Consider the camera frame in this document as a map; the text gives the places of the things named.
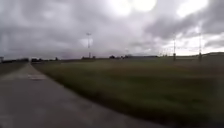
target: tree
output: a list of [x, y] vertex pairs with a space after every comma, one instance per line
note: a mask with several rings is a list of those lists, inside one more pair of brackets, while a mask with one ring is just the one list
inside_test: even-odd
[[109, 59], [115, 59], [115, 56], [112, 55], [112, 56], [109, 57]]

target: grass field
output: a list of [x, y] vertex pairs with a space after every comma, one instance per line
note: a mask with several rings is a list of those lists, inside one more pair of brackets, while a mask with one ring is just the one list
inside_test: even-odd
[[21, 68], [24, 63], [7, 63], [7, 64], [0, 64], [0, 76], [15, 71]]
[[214, 105], [224, 68], [212, 64], [108, 60], [35, 67], [91, 100], [143, 119], [198, 125], [212, 120], [215, 112], [224, 116]]

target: distant building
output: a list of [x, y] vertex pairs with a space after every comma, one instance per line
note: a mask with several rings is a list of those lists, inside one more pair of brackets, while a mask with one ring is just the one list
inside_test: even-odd
[[0, 63], [2, 63], [4, 60], [4, 57], [0, 57]]

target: paved path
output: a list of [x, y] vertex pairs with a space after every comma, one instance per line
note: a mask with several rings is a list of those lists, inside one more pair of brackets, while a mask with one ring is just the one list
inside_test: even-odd
[[0, 80], [0, 128], [164, 128], [94, 104], [27, 65]]

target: sky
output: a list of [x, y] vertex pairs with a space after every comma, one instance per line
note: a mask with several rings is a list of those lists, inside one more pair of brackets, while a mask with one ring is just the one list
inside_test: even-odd
[[0, 56], [221, 52], [223, 12], [223, 0], [0, 0]]

